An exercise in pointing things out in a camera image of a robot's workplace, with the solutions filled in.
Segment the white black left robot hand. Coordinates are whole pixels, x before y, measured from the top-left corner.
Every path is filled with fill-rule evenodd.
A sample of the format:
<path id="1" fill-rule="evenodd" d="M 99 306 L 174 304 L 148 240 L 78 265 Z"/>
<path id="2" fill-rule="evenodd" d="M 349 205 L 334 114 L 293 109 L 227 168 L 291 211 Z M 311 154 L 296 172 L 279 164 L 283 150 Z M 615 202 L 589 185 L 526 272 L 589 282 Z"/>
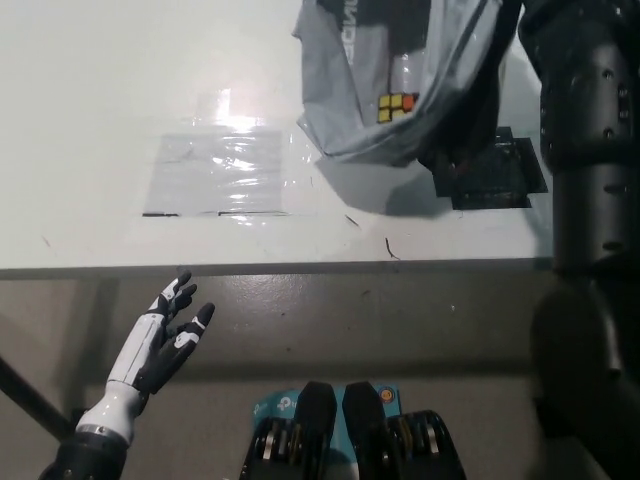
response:
<path id="1" fill-rule="evenodd" d="M 188 322 L 171 322 L 193 301 L 197 285 L 185 271 L 172 280 L 136 320 L 108 377 L 141 395 L 156 394 L 195 351 L 215 312 L 205 304 Z"/>

